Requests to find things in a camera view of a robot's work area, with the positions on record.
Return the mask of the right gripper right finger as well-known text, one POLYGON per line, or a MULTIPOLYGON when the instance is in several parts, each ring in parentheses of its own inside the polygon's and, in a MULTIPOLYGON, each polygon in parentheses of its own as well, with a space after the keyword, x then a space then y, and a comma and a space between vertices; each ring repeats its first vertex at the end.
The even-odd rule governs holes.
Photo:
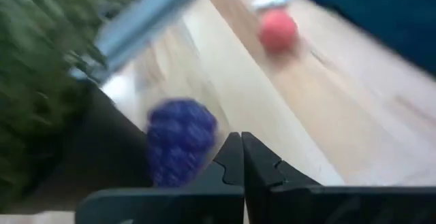
POLYGON ((242 133, 251 223, 435 224, 434 187, 324 186, 242 133))

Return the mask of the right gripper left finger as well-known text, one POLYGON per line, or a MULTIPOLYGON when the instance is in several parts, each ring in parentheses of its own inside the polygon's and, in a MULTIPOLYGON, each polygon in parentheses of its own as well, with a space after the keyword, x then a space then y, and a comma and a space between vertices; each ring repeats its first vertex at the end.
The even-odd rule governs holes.
POLYGON ((211 164, 188 185, 98 191, 77 207, 75 222, 242 223, 244 184, 243 141, 232 132, 211 164))

